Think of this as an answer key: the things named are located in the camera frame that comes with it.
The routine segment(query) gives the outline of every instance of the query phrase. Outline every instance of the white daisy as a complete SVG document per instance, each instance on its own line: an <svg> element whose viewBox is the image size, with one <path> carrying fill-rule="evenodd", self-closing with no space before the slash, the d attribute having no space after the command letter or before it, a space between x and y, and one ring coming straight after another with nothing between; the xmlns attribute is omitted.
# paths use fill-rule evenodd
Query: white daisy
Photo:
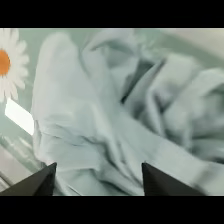
<svg viewBox="0 0 224 224"><path fill-rule="evenodd" d="M29 62L24 54L26 42L19 41L19 30L0 28L0 102L11 96L17 100L16 86L25 88L23 78L28 75L25 65Z"/></svg>

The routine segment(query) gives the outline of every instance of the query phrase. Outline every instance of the light blue fabric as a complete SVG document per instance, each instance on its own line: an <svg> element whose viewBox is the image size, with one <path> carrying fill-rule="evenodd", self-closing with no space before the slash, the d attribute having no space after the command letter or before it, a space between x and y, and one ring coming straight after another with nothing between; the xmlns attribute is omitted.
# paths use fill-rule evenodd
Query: light blue fabric
<svg viewBox="0 0 224 224"><path fill-rule="evenodd" d="M81 50L65 33L45 40L33 89L36 157L58 163L64 195L143 195L144 161L224 195L224 74L188 56L156 59L137 42L133 29L105 29Z"/></svg>

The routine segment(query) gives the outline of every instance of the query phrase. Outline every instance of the garment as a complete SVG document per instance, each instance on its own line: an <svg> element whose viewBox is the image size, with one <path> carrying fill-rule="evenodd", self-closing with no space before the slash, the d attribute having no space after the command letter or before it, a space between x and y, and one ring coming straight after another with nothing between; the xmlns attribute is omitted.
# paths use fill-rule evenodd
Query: garment
<svg viewBox="0 0 224 224"><path fill-rule="evenodd" d="M35 155L58 163L63 195L143 195L144 161L224 195L223 82L189 56L155 58L133 29L104 29L80 50L52 34L33 89Z"/></svg>

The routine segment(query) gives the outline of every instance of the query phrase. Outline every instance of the floral tablecloth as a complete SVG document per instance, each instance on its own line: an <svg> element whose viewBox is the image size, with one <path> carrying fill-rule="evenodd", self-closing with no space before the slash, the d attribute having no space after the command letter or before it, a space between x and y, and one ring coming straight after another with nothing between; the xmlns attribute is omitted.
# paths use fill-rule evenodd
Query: floral tablecloth
<svg viewBox="0 0 224 224"><path fill-rule="evenodd" d="M7 35L14 33L15 29L9 30ZM31 103L32 103L32 89L33 82L35 78L35 69L38 59L39 50L41 44L45 40L45 38L56 31L66 31L68 32L73 41L82 48L85 41L91 37L94 33L98 32L100 29L98 28L74 28L74 29L56 29L56 28L21 28L18 29L18 38L19 41L26 42L26 49L24 50L24 55L27 55L29 58L29 62L24 64L24 67L27 69L28 74L22 74L21 80L22 83L18 81L18 85L15 85L18 93L18 99L12 99L24 108L26 111L30 112ZM224 63L221 59L215 57L214 55L208 54L203 49L199 49L195 46L192 46L189 43L184 42L176 37L165 34L157 29L136 29L136 34L139 37L141 42L144 42L145 48L154 51L155 54L166 53L168 51L176 51L179 53L189 54L196 58L198 58L204 66L206 67L223 67ZM13 43L18 41L16 38L17 34L14 33L12 38ZM7 72L7 58L4 55L4 52L1 55L1 49L4 49L4 38L1 39L1 31L0 31L0 78L3 78L1 72ZM0 102L0 144L9 151L14 157L17 158L27 169L31 172L35 172L40 168L40 163L35 159L32 150L32 136L28 134L25 130L23 130L20 126L15 124L12 120L10 120L7 116L5 116L5 107L6 107L6 99L3 102Z"/></svg>

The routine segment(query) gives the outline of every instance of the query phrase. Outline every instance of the gray cloth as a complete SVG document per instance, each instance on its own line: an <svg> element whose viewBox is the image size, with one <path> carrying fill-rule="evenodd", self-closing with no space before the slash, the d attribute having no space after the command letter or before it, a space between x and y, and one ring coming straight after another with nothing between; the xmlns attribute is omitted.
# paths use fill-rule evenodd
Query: gray cloth
<svg viewBox="0 0 224 224"><path fill-rule="evenodd" d="M58 163L64 195L143 195L144 161L224 195L223 83L191 57L154 58L133 29L105 29L81 51L53 34L33 89L35 155Z"/></svg>

